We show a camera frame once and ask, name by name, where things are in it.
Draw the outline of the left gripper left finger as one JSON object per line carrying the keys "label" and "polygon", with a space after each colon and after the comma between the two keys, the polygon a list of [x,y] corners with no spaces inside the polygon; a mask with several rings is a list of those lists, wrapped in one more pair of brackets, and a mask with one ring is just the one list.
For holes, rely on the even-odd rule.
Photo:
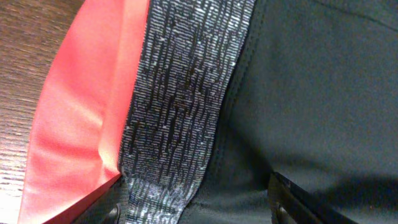
{"label": "left gripper left finger", "polygon": [[128,212],[129,191],[125,179],[118,179],[104,195],[90,205],[72,223],[124,224]]}

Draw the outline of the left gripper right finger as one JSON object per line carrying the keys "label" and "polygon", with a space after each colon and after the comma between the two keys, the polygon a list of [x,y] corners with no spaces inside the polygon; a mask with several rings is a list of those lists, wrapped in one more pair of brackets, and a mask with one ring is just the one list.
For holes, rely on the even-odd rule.
{"label": "left gripper right finger", "polygon": [[273,224],[356,224],[278,172],[270,175],[267,195]]}

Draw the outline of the black leggings with red waistband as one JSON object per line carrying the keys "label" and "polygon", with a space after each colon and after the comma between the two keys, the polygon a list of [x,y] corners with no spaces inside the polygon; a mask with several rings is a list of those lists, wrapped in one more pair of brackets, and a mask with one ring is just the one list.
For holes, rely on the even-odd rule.
{"label": "black leggings with red waistband", "polygon": [[397,2],[85,1],[30,133],[19,223],[125,179],[126,223],[272,223],[278,172],[397,222]]}

